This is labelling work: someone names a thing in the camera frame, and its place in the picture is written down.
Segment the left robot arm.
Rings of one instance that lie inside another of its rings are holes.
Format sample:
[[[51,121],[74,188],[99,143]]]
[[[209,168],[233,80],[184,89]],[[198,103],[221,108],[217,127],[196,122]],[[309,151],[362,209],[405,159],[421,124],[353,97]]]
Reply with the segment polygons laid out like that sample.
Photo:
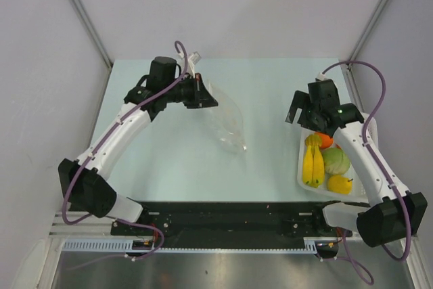
[[[188,109],[212,108],[218,102],[207,88],[201,74],[195,72],[200,61],[196,52],[178,63],[158,56],[148,74],[127,93],[120,112],[102,136],[74,160],[67,158],[58,167],[64,196],[63,210],[71,204],[88,216],[111,217],[126,221],[134,234],[145,233],[149,217],[140,203],[118,194],[108,178],[133,139],[170,103],[182,103]]]

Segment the clear zip top bag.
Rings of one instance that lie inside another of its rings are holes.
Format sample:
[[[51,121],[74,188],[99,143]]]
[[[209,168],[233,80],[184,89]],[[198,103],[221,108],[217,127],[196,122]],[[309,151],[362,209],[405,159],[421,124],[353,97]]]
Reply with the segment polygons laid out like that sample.
[[[218,106],[206,109],[206,125],[220,146],[233,153],[244,153],[247,144],[240,108],[222,89],[211,82],[208,90]]]

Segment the yellow fake bell pepper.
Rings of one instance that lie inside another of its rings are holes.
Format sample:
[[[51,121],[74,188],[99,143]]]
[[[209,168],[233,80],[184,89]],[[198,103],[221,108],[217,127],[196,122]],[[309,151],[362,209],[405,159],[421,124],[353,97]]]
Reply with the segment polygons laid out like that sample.
[[[353,179],[343,175],[332,175],[327,180],[327,189],[337,194],[348,195],[352,191]]]

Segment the green fake cabbage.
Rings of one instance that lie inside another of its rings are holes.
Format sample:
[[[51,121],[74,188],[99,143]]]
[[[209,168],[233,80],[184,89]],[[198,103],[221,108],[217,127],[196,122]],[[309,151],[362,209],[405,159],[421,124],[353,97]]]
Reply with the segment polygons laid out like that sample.
[[[348,156],[338,148],[328,148],[322,151],[325,172],[330,175],[343,175],[350,166]]]

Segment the yellow fake banana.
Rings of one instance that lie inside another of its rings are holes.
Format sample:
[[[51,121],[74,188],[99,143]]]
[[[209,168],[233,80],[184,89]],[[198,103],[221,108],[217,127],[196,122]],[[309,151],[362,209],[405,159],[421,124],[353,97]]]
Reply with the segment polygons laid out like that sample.
[[[306,152],[302,163],[303,184],[318,188],[325,177],[324,161],[320,151],[322,140],[318,134],[309,135],[305,141]]]

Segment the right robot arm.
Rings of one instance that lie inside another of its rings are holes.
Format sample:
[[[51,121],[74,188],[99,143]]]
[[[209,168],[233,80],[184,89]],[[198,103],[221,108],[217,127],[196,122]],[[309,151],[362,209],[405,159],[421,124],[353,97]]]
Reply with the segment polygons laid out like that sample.
[[[312,218],[317,234],[327,236],[339,227],[377,247],[417,233],[428,206],[425,196],[411,192],[395,175],[367,136],[363,114],[352,103],[341,104],[333,80],[315,81],[306,92],[296,91],[286,122],[332,137],[348,156],[367,196],[365,205],[346,199],[325,204]]]

